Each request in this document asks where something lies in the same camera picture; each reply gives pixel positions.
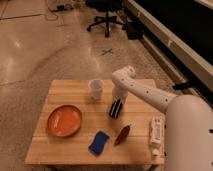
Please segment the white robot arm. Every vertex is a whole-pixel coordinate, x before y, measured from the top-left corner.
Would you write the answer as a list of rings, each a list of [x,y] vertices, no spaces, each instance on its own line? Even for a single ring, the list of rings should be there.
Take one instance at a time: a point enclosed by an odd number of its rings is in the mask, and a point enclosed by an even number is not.
[[[135,76],[131,66],[114,71],[113,95],[130,92],[165,115],[165,171],[213,171],[213,109],[200,97],[150,87]]]

